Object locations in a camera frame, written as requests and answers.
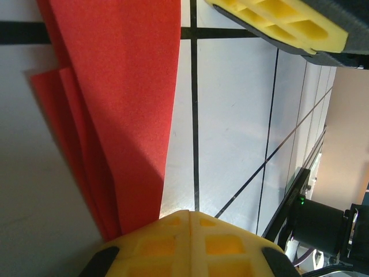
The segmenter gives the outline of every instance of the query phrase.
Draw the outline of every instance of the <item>black cable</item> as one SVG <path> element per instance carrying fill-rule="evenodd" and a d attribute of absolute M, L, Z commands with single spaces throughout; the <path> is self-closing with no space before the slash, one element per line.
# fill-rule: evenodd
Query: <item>black cable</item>
<path fill-rule="evenodd" d="M 301 275 L 302 277 L 322 277 L 326 276 L 328 274 L 336 273 L 336 272 L 342 272 L 342 271 L 349 271 L 354 272 L 353 267 L 347 266 L 347 265 L 330 265 L 328 267 L 323 267 L 321 269 L 317 269 L 314 271 L 310 271 L 307 273 L 304 273 Z"/>

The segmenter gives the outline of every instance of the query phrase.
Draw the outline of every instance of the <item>white floor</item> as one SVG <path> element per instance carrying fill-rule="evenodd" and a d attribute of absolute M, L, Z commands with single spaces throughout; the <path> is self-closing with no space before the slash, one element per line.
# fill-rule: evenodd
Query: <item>white floor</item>
<path fill-rule="evenodd" d="M 6 0 L 0 20 L 40 16 L 32 0 Z M 197 24 L 240 28 L 203 0 Z M 161 215 L 194 210 L 198 193 L 200 211 L 262 234 L 323 130 L 335 68 L 279 51 L 274 83 L 277 49 L 259 38 L 199 40 L 197 54 L 199 187 L 191 47 L 181 40 Z M 52 48 L 0 46 L 0 57 L 0 276 L 76 275 L 101 238 L 28 84 L 55 67 Z"/>

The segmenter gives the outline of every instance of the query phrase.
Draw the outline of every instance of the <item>red fabric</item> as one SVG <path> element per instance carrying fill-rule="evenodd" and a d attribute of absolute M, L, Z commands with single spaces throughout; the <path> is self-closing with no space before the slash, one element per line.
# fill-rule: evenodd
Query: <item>red fabric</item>
<path fill-rule="evenodd" d="M 97 211 L 87 202 L 101 232 L 111 238 L 118 218 L 123 233 L 155 221 L 178 66 L 180 1 L 39 0 L 39 5 L 60 64 L 70 66 L 61 70 L 58 85 L 64 85 L 59 90 L 80 144 L 76 156 Z M 43 78 L 48 76 L 33 79 L 40 98 L 47 88 L 40 92 L 35 80 L 47 82 Z M 55 129 L 60 123 L 51 124 Z"/>

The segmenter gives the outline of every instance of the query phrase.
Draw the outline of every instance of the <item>yellow foam block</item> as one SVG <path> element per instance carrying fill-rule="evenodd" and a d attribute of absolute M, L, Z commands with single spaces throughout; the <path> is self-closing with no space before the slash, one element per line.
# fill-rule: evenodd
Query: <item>yellow foam block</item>
<path fill-rule="evenodd" d="M 340 53 L 348 32 L 301 0 L 206 0 L 269 37 L 310 54 Z"/>
<path fill-rule="evenodd" d="M 106 277 L 273 277 L 261 249 L 282 250 L 201 212 L 178 211 L 104 245 L 118 255 Z"/>

